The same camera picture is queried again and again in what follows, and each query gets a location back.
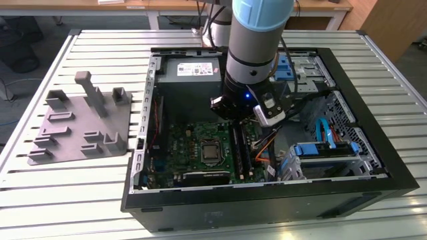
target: slotted aluminum table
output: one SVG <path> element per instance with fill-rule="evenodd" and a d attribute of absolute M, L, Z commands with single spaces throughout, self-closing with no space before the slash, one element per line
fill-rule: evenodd
<path fill-rule="evenodd" d="M 132 92 L 134 146 L 150 47 L 200 47 L 185 30 L 84 30 L 69 35 L 0 155 L 0 239 L 121 240 L 407 239 L 427 235 L 427 104 L 368 37 L 353 31 L 285 31 L 289 47 L 331 48 L 420 188 L 345 218 L 150 234 L 120 212 L 128 157 L 29 166 L 30 140 L 46 112 L 48 90 L 82 95 L 76 71 L 101 91 Z"/>

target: cpu socket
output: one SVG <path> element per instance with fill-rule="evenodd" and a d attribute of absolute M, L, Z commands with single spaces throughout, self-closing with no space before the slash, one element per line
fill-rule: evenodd
<path fill-rule="evenodd" d="M 217 139 L 203 139 L 200 143 L 201 163 L 212 167 L 221 162 L 221 144 Z"/>

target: black trash bin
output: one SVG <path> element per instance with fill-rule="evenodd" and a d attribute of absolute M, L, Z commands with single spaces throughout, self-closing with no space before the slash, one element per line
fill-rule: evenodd
<path fill-rule="evenodd" d="M 30 72 L 40 64 L 22 36 L 24 34 L 16 29 L 5 26 L 0 29 L 0 60 L 18 74 Z"/>
<path fill-rule="evenodd" d="M 28 43 L 38 42 L 44 38 L 33 16 L 4 16 L 2 19 L 12 29 L 21 31 L 22 38 Z"/>

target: power supply label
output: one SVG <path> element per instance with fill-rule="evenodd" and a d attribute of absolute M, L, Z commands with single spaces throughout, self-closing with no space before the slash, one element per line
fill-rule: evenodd
<path fill-rule="evenodd" d="M 213 75 L 211 62 L 185 62 L 177 64 L 177 73 L 181 76 L 208 76 Z"/>

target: green motherboard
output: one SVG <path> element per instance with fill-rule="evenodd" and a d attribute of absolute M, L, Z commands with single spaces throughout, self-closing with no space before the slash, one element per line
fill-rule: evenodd
<path fill-rule="evenodd" d="M 244 125 L 247 144 L 257 139 L 252 122 Z M 172 188 L 181 173 L 225 171 L 229 184 L 264 182 L 264 165 L 253 166 L 252 176 L 240 177 L 235 171 L 235 158 L 228 123 L 197 122 L 171 124 L 167 157 L 163 171 L 154 175 L 160 188 Z"/>

